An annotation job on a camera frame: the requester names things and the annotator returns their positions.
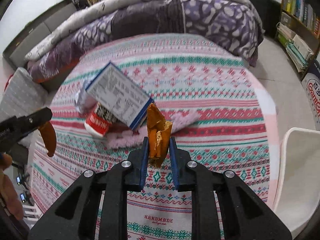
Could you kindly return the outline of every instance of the pink fluffy strip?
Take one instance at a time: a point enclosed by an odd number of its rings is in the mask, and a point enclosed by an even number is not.
[[[200,114],[197,112],[189,112],[183,116],[181,113],[176,113],[171,116],[172,130],[171,133],[175,133],[194,122],[198,121]],[[141,145],[145,136],[148,136],[147,126],[142,126],[138,129],[137,135],[134,135],[131,130],[127,130],[119,133],[108,133],[106,146],[109,149],[118,149],[123,147],[134,147]]]

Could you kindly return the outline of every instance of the table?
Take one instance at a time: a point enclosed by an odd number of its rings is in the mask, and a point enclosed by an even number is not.
[[[47,157],[41,138],[35,145],[31,194],[43,212],[82,172],[108,170],[132,150],[108,149],[105,139],[84,129],[86,114],[75,111],[74,95],[109,61],[151,95],[167,119],[177,111],[197,110],[199,121],[173,134],[178,148],[213,171],[232,169],[273,207],[279,141],[272,98],[241,58],[201,36],[171,33],[99,46],[61,85],[51,104],[54,157]],[[142,192],[128,192],[128,235],[141,240],[191,238],[191,193],[174,190],[168,158],[161,169],[148,168]]]

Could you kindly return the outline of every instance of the tablecloth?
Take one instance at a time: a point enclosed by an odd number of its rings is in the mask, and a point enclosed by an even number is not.
[[[210,170],[233,170],[272,208],[279,141],[270,95],[241,58],[213,42],[191,34],[153,34],[95,48],[59,88],[50,106],[57,134],[54,157],[47,157],[41,137],[35,145],[31,194],[43,212],[82,172],[109,170],[132,150],[108,149],[105,139],[93,138],[84,128],[86,115],[74,107],[84,80],[109,61],[155,100],[167,120],[196,110],[199,121],[173,134],[178,148]],[[160,169],[148,168],[144,190],[128,192],[127,203],[129,238],[191,238],[191,193],[175,191],[169,156]]]

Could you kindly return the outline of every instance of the red label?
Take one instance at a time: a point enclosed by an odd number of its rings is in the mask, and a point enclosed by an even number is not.
[[[108,132],[109,127],[112,125],[111,122],[108,122],[101,117],[97,116],[94,112],[92,112],[85,122],[90,125],[95,131],[98,133],[105,135]]]

